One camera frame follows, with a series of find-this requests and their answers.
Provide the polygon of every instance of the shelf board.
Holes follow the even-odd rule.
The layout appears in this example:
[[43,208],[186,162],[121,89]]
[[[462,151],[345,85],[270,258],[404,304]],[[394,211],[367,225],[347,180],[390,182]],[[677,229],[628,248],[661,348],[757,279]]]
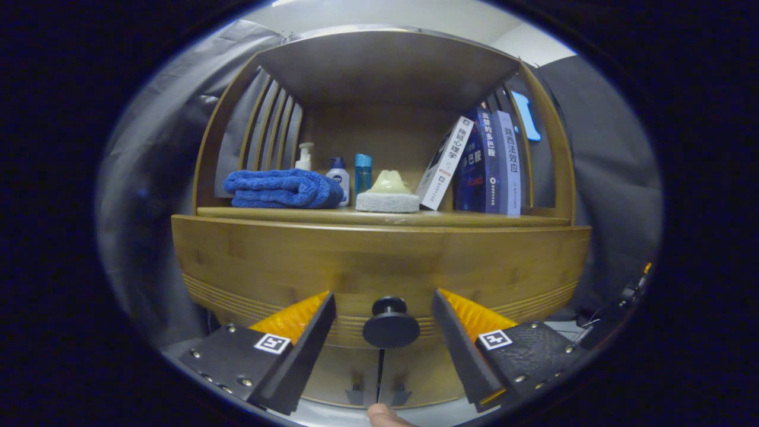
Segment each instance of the shelf board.
[[236,220],[276,221],[283,223],[317,223],[350,226],[431,226],[431,227],[539,227],[568,226],[562,218],[498,215],[479,212],[417,213],[358,212],[353,207],[339,209],[256,209],[250,207],[198,207],[199,217]]
[[406,30],[314,36],[259,52],[256,60],[306,108],[388,103],[457,112],[519,66],[495,49]]

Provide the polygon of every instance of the bamboo shelf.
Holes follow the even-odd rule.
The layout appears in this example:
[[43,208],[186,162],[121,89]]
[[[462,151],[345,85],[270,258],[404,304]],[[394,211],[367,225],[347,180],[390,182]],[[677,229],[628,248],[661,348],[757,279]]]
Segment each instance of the bamboo shelf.
[[[312,141],[317,172],[333,156],[350,172],[354,154],[366,153],[375,176],[396,169],[416,188],[446,129],[517,73],[545,125],[554,207],[532,206],[529,161],[530,202],[517,217],[454,211],[450,189],[439,211],[412,214],[235,208],[217,192],[222,140],[243,105],[237,169],[291,168],[297,145]],[[251,87],[262,89],[246,104]],[[514,120],[524,128],[519,114]],[[405,30],[315,36],[250,58],[206,128],[193,206],[193,215],[172,218],[175,251],[192,299],[222,323],[252,324],[323,290],[335,293],[338,317],[304,397],[343,406],[350,406],[345,390],[377,381],[378,350],[361,337],[377,298],[404,298],[421,328],[410,346],[386,351],[381,393],[400,381],[411,392],[406,406],[452,400],[463,390],[432,318],[432,292],[444,287],[515,321],[544,318],[571,298],[591,236],[590,227],[574,225],[565,132],[530,69],[482,45]]]

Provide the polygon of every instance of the soap dispenser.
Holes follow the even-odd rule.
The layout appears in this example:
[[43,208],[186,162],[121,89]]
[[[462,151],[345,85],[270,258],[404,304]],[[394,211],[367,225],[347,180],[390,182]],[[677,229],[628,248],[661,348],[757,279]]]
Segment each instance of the soap dispenser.
[[313,142],[304,142],[298,145],[301,149],[301,159],[295,162],[295,169],[311,170],[311,148]]
[[338,206],[348,206],[351,200],[351,177],[345,170],[342,157],[330,157],[329,159],[332,161],[332,168],[327,172],[326,177],[335,180],[342,188],[342,201]]

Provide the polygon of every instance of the blue towel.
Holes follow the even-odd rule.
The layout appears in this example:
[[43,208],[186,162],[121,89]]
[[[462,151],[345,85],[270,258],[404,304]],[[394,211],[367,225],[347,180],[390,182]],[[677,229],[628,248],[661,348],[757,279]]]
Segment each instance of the blue towel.
[[234,207],[300,207],[332,209],[342,201],[340,184],[302,169],[232,172],[224,190],[234,194]]

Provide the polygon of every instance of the black knob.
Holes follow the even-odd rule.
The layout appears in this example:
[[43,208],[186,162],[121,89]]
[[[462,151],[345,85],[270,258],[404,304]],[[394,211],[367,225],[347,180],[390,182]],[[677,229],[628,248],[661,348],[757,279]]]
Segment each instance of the black knob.
[[375,347],[403,347],[419,337],[419,322],[406,314],[406,303],[397,296],[377,299],[372,314],[374,317],[364,324],[364,339]]

